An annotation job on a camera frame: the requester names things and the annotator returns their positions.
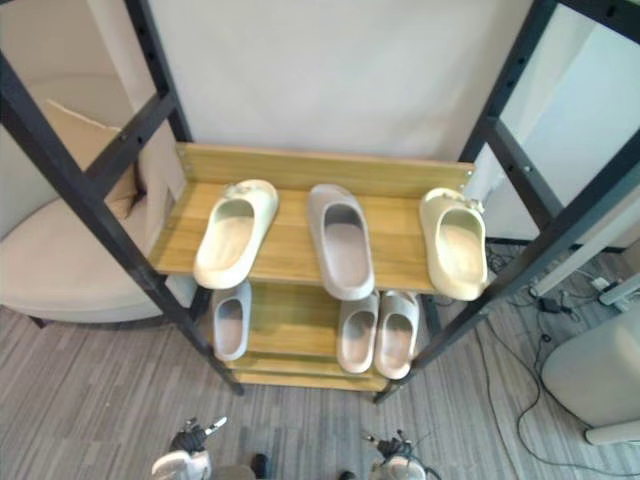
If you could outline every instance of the gray slide sandal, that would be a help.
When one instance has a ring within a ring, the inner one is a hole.
[[[247,351],[251,315],[251,285],[244,281],[216,290],[211,301],[214,353],[224,362],[237,360]]]
[[[358,200],[339,185],[309,192],[309,227],[324,288],[340,300],[361,300],[373,291],[369,232]]]
[[[373,362],[380,294],[342,302],[336,345],[338,363],[349,373],[366,372]]]
[[[389,290],[382,295],[374,361],[385,377],[398,380],[409,373],[419,319],[414,294]]]

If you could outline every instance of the slide sandal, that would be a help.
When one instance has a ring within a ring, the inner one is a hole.
[[[338,327],[337,357],[349,373],[363,373],[373,361],[380,294],[374,290],[362,300],[342,302]]]
[[[436,289],[458,300],[475,300],[487,282],[482,206],[448,188],[420,202],[429,276]]]
[[[419,320],[415,295],[395,290],[382,294],[375,364],[385,377],[398,380],[409,373]]]
[[[213,350],[224,362],[237,360],[247,351],[251,315],[251,285],[242,282],[227,290],[216,290],[211,301]]]
[[[325,289],[360,300],[374,287],[369,232],[358,200],[338,185],[316,185],[307,202],[309,226]]]
[[[206,288],[231,288],[253,266],[278,210],[278,192],[264,180],[227,186],[211,211],[193,274]]]

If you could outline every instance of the floor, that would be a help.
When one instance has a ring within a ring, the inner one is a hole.
[[[585,269],[609,278],[628,274],[613,254],[600,255]],[[581,274],[561,288],[580,296],[593,293]],[[524,295],[511,300],[525,301]],[[443,322],[459,308],[457,303],[440,308]],[[579,322],[565,315],[536,318],[533,308],[504,300],[490,310],[499,335],[528,364],[538,344],[538,321],[553,338],[544,356],[615,315],[593,302],[578,308]],[[493,421],[473,332],[408,387],[374,406],[369,395],[329,390],[248,386],[244,397],[234,396],[168,323],[54,323],[39,330],[0,307],[0,478],[149,478],[153,461],[186,418],[208,422],[221,415],[230,420],[209,441],[215,461],[246,463],[254,452],[265,452],[278,479],[334,479],[345,468],[366,478],[377,457],[361,440],[363,432],[385,437],[398,428],[419,442],[417,453],[443,479],[606,478],[546,466],[523,450],[514,423],[534,396],[532,381],[493,339],[486,322],[478,334],[509,456]],[[547,459],[640,472],[639,446],[588,446],[577,421],[546,397],[527,417],[524,432]]]

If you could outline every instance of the power adapter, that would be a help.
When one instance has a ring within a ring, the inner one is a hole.
[[[541,312],[545,313],[560,313],[562,312],[562,307],[560,304],[551,297],[540,297],[538,298],[538,309]]]

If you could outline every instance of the wooden shelf board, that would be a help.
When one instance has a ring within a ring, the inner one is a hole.
[[[247,353],[227,366],[235,372],[281,373],[307,376],[373,378],[370,369],[360,375],[345,372],[335,358],[308,357],[298,355],[265,355]]]
[[[262,178],[278,189],[304,192],[319,183],[338,183],[356,195],[421,198],[437,187],[458,189],[473,173],[468,163],[417,158],[195,143],[179,143],[177,151],[194,182],[226,184]]]
[[[336,358],[340,303],[322,288],[252,283],[249,354]],[[213,343],[211,321],[202,322]]]
[[[235,375],[241,383],[281,385],[286,387],[333,388],[365,392],[379,392],[387,384],[387,379],[380,376],[373,378],[339,378],[254,372],[237,372]]]
[[[224,189],[190,183],[167,220],[149,257],[167,274],[192,274],[209,214]],[[251,280],[322,285],[306,218],[307,192],[279,190],[280,208],[249,274]],[[379,289],[433,293],[427,273],[419,201],[358,195],[365,212]]]

